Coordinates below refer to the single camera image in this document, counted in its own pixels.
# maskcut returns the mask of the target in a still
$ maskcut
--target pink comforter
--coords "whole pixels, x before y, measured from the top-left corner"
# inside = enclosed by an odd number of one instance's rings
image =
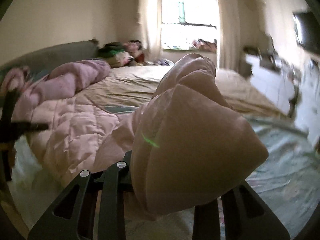
[[[97,80],[91,76],[91,82]],[[132,150],[134,194],[124,198],[129,217],[154,219],[208,203],[268,156],[214,79],[213,62],[189,54],[166,74],[152,100],[131,114],[107,113],[80,96],[48,101],[38,96],[36,102],[43,103],[31,121],[47,122],[50,129],[29,134],[30,148],[63,185],[81,170],[107,169]]]
[[[31,85],[22,94],[15,106],[12,119],[30,121],[33,110],[44,101],[71,98],[76,92],[102,80],[109,73],[110,66],[103,60],[92,59],[65,63],[55,68],[39,82]],[[22,80],[23,78],[19,76],[18,83],[20,84]]]

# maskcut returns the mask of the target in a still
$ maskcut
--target silver screw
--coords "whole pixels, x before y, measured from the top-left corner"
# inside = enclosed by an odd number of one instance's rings
[[[117,163],[117,167],[118,167],[118,168],[124,168],[125,166],[127,166],[127,163],[126,163],[126,162],[118,162],[118,163]]]
[[[83,177],[83,178],[89,176],[89,174],[90,174],[90,172],[87,171],[87,170],[84,170],[84,171],[80,172],[80,176]]]

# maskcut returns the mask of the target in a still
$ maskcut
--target television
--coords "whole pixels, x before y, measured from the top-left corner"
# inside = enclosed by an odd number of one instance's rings
[[[298,45],[320,55],[320,24],[312,12],[294,13],[294,28]]]

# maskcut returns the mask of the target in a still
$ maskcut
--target beige fitted sheet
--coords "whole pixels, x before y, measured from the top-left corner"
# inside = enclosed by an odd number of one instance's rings
[[[98,106],[141,106],[150,101],[171,66],[134,66],[111,69],[110,76],[77,96]],[[217,70],[217,87],[227,102],[242,114],[283,117],[281,112],[250,82],[230,70]]]

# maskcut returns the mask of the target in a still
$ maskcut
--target white cloth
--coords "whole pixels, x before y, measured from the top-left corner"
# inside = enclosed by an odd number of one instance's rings
[[[238,0],[218,0],[220,16],[220,46],[218,68],[239,70],[241,53]]]
[[[146,57],[156,61],[161,55],[162,0],[139,0],[139,23]]]

